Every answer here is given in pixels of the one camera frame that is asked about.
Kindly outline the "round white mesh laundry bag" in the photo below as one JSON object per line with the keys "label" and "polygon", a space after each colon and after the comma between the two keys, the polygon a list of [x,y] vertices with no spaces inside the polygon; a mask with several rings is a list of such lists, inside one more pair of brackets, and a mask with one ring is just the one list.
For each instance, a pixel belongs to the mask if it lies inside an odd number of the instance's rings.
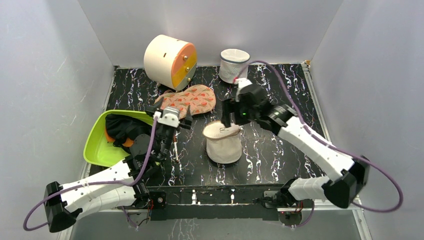
{"label": "round white mesh laundry bag", "polygon": [[240,138],[241,127],[234,123],[225,127],[220,121],[213,121],[203,129],[206,139],[206,153],[217,164],[237,162],[243,153]]}

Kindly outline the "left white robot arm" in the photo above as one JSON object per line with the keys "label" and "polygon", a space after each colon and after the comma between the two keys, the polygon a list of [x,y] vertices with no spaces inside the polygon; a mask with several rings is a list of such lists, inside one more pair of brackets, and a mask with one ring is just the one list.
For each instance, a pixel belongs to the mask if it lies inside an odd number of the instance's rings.
{"label": "left white robot arm", "polygon": [[105,209],[149,205],[153,196],[144,180],[169,156],[176,131],[189,129],[193,117],[190,111],[180,117],[175,107],[161,109],[160,103],[149,106],[147,115],[152,118],[152,124],[128,115],[108,114],[105,117],[107,139],[128,155],[87,178],[46,186],[43,205],[50,232],[63,231],[77,220]]}

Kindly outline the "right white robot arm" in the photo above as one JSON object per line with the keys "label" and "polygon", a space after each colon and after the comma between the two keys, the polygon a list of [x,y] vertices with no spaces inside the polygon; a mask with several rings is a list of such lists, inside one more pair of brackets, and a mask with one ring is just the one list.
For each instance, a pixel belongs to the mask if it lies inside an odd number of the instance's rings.
{"label": "right white robot arm", "polygon": [[333,150],[324,138],[314,139],[314,131],[292,107],[271,103],[264,89],[248,84],[222,102],[221,123],[229,127],[252,121],[295,146],[325,172],[322,177],[290,179],[275,195],[263,197],[264,205],[295,207],[302,200],[328,200],[346,209],[366,185],[369,164]]}

